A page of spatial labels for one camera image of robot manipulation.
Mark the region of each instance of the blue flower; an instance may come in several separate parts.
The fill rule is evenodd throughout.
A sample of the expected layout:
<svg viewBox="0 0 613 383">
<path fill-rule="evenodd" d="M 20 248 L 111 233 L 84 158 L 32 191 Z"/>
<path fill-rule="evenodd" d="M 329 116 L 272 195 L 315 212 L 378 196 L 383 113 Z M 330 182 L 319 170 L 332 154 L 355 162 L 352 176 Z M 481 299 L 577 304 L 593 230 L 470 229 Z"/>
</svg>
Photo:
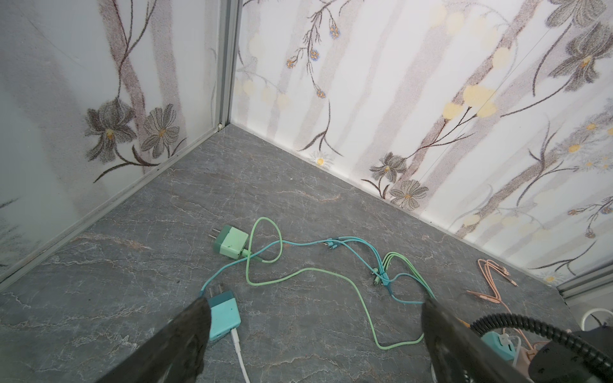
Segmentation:
<svg viewBox="0 0 613 383">
<path fill-rule="evenodd" d="M 341 35 L 341 32 L 338 30 L 338 27 L 336 25 L 333 25 L 330 27 L 330 37 L 333 38 L 334 40 L 336 40 L 338 38 L 338 36 Z"/>
</svg>

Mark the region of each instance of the wall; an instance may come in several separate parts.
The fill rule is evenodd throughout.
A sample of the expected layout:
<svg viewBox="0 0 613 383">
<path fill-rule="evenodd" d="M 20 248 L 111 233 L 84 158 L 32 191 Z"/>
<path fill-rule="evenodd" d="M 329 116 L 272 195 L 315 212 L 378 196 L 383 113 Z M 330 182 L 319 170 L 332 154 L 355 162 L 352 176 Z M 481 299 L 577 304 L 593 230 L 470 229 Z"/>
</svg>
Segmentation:
<svg viewBox="0 0 613 383">
<path fill-rule="evenodd" d="M 232 121 L 557 285 L 612 259 L 612 17 L 248 0 Z"/>
<path fill-rule="evenodd" d="M 213 129 L 218 20 L 219 1 L 5 2 L 0 275 Z"/>
</svg>

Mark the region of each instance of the black coiled hose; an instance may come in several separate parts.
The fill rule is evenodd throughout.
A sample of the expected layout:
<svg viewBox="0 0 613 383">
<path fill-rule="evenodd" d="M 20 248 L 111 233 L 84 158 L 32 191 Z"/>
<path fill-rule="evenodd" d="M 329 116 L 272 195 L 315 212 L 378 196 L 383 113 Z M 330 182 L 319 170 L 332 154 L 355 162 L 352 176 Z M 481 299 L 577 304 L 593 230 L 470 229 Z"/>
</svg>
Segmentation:
<svg viewBox="0 0 613 383">
<path fill-rule="evenodd" d="M 518 314 L 500 313 L 484 316 L 470 326 L 479 336 L 483 336 L 496 328 L 504 327 L 526 330 L 559 343 L 583 358 L 590 371 L 598 372 L 595 375 L 605 377 L 608 382 L 613 379 L 613 360 L 610 357 L 589 345 L 580 337 L 538 319 Z"/>
</svg>

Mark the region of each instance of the gray marble floor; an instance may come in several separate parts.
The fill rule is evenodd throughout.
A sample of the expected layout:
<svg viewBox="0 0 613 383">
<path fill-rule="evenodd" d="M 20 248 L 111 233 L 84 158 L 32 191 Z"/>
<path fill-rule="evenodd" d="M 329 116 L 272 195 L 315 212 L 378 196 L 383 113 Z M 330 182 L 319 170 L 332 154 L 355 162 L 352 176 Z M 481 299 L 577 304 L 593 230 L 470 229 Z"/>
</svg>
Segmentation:
<svg viewBox="0 0 613 383">
<path fill-rule="evenodd" d="M 232 224 L 248 231 L 260 216 L 276 221 L 287 240 L 356 235 L 382 253 L 407 255 L 439 300 L 465 321 L 500 310 L 465 293 L 487 291 L 475 263 L 482 253 L 228 127 L 0 294 L 0 381 L 94 381 L 187 306 L 228 263 L 213 252 L 212 229 Z M 255 248 L 274 239 L 264 224 Z M 304 266 L 353 279 L 383 344 L 421 334 L 420 308 L 392 301 L 347 249 L 287 247 L 277 263 L 254 264 L 250 275 L 263 281 Z M 392 270 L 404 268 L 396 264 Z M 512 310 L 577 328 L 556 290 L 519 271 L 512 277 L 519 287 L 498 283 Z M 430 381 L 424 344 L 379 350 L 355 291 L 338 278 L 304 273 L 250 287 L 241 265 L 220 275 L 211 290 L 218 286 L 237 296 L 243 358 L 254 383 Z M 424 298 L 408 279 L 396 283 L 395 291 L 405 299 Z M 242 381 L 229 336 L 208 347 L 205 363 L 199 381 Z"/>
</svg>

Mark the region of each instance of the metal trim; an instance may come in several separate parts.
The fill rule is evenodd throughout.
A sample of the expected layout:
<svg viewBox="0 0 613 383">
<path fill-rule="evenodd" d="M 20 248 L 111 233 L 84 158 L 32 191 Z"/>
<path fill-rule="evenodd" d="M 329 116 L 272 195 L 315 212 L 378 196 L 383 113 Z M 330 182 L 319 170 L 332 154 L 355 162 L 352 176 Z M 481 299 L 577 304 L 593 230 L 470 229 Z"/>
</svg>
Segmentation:
<svg viewBox="0 0 613 383">
<path fill-rule="evenodd" d="M 217 104 L 215 115 L 218 130 L 230 123 L 232 87 L 238 50 L 238 33 L 243 9 L 242 0 L 222 1 L 219 15 L 219 55 L 217 65 Z"/>
</svg>

